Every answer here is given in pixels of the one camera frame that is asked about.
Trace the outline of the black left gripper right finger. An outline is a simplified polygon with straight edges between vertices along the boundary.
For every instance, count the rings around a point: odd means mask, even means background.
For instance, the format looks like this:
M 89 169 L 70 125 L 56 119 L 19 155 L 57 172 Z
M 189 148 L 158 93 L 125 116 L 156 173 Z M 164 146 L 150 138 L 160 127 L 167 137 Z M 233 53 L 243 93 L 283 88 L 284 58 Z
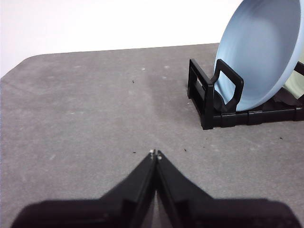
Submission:
M 290 207 L 268 199 L 216 199 L 156 152 L 157 192 L 174 228 L 297 228 Z

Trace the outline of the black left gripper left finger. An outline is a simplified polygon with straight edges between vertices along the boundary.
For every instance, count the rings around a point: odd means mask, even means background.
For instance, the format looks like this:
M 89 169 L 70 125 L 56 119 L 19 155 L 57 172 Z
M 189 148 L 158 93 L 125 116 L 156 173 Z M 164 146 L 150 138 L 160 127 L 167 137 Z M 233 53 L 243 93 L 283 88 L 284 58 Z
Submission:
M 27 205 L 14 228 L 139 228 L 155 195 L 152 151 L 98 199 L 46 200 Z

